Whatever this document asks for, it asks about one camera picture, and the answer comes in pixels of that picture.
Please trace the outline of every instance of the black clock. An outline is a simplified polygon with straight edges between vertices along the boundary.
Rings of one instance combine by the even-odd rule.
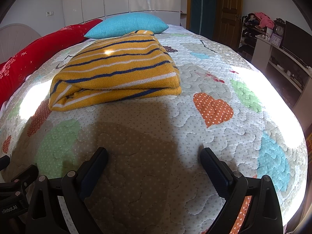
[[[286,24],[284,20],[282,20],[281,18],[277,18],[276,20],[274,20],[274,29],[273,29],[274,34],[283,38],[285,34],[285,28]]]

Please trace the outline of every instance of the yellow striped sweater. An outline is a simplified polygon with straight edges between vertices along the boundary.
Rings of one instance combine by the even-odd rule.
[[[53,78],[49,108],[68,111],[100,103],[181,93],[179,71],[153,32],[97,40]]]

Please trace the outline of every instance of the black tv screen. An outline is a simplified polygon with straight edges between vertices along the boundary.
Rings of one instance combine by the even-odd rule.
[[[306,64],[312,67],[312,36],[309,33],[286,21],[286,30],[282,45],[284,49],[302,60],[302,65]]]

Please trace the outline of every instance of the quilt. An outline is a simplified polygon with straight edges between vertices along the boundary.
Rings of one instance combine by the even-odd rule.
[[[225,202],[199,161],[200,150],[210,147],[244,176],[271,176],[286,224],[307,178],[294,114],[232,49],[195,34],[155,36],[179,69],[179,96],[51,111],[52,78],[93,40],[60,51],[30,76],[0,119],[1,154],[11,157],[0,179],[9,181],[30,164],[40,175],[60,177],[104,147],[108,165],[85,200],[104,233],[199,234]],[[70,217],[67,223],[74,229]]]

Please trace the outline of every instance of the white wall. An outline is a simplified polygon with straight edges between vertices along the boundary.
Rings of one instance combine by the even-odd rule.
[[[54,15],[47,17],[47,11],[53,11]],[[13,23],[25,24],[41,36],[55,32],[65,26],[63,0],[16,0],[0,28]]]
[[[243,0],[243,15],[253,12],[263,12],[272,20],[287,20],[312,35],[308,23],[292,0]]]

